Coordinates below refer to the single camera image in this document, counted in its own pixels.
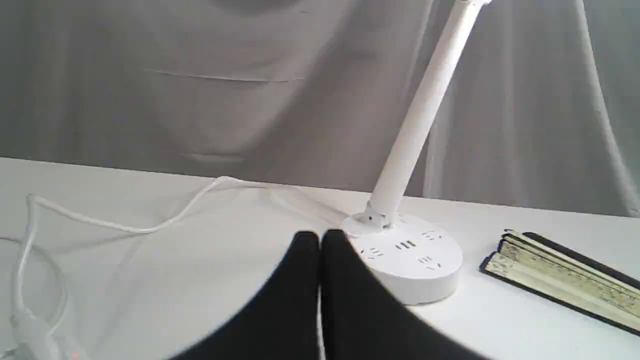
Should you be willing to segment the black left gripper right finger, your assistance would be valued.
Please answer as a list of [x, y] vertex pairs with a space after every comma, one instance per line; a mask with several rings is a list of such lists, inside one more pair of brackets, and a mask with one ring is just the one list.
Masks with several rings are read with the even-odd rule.
[[320, 314], [327, 360], [482, 358], [402, 305], [338, 229], [321, 239]]

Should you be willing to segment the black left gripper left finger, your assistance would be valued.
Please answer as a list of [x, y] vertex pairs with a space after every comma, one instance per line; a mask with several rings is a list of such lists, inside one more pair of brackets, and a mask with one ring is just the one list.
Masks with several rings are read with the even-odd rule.
[[320, 240], [295, 233], [268, 280], [237, 313], [176, 360], [318, 360]]

